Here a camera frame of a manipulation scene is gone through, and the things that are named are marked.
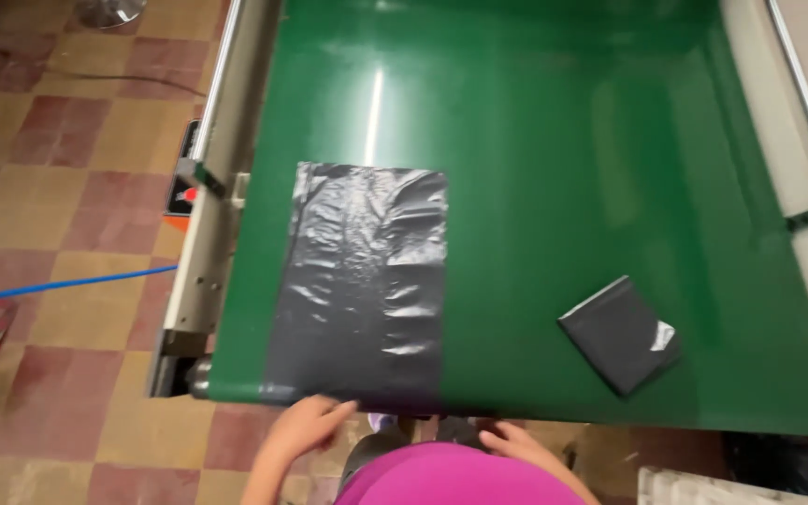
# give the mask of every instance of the hand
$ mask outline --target hand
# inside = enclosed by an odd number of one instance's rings
[[[345,419],[357,411],[357,402],[340,404],[327,396],[308,396],[287,408],[267,432],[261,452],[294,461],[299,455],[328,445]]]
[[[505,420],[496,422],[495,428],[504,435],[503,438],[490,431],[481,431],[478,434],[478,439],[485,447],[491,449],[492,454],[522,460],[555,476],[561,474],[563,470],[568,472],[566,465],[534,440],[528,431]]]

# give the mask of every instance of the metal stand base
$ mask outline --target metal stand base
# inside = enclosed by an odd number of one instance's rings
[[[137,18],[145,0],[80,0],[76,15],[88,28],[114,28]]]

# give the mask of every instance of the blue hose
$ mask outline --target blue hose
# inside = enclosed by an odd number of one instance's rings
[[[5,289],[3,291],[0,291],[0,298],[7,298],[8,296],[26,295],[27,293],[36,293],[37,291],[45,291],[46,289],[70,288],[72,286],[83,286],[84,284],[94,284],[96,282],[119,281],[121,279],[129,279],[131,277],[151,275],[152,273],[161,273],[163,271],[170,271],[170,270],[177,270],[177,265],[171,265],[169,267],[160,267],[151,270],[129,271],[127,273],[103,275],[101,277],[74,279],[73,281],[49,282],[47,284],[27,286],[25,288]]]

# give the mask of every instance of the pink shirt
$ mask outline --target pink shirt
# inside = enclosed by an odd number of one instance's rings
[[[584,505],[535,465],[447,442],[424,442],[377,457],[351,477],[335,503]]]

